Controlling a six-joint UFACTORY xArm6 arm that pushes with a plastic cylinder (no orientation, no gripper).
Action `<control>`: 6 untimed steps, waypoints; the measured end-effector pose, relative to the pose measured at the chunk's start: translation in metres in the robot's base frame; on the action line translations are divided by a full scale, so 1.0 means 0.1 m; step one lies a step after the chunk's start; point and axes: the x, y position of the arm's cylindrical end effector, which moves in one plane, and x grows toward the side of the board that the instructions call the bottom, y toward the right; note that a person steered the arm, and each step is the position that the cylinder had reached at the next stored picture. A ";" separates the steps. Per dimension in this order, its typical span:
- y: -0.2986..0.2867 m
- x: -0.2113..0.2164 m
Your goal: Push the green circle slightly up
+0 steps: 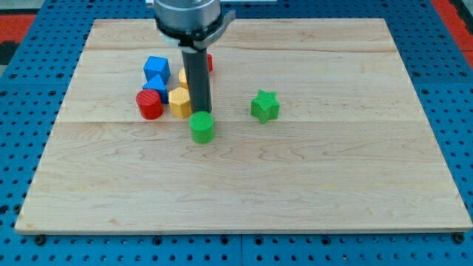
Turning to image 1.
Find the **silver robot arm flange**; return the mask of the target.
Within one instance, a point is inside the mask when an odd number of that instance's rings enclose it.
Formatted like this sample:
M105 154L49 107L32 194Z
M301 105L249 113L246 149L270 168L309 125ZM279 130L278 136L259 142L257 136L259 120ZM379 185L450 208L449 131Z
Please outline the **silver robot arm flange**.
M222 11L220 0L154 0L160 37L183 52L206 50L221 38L236 13Z

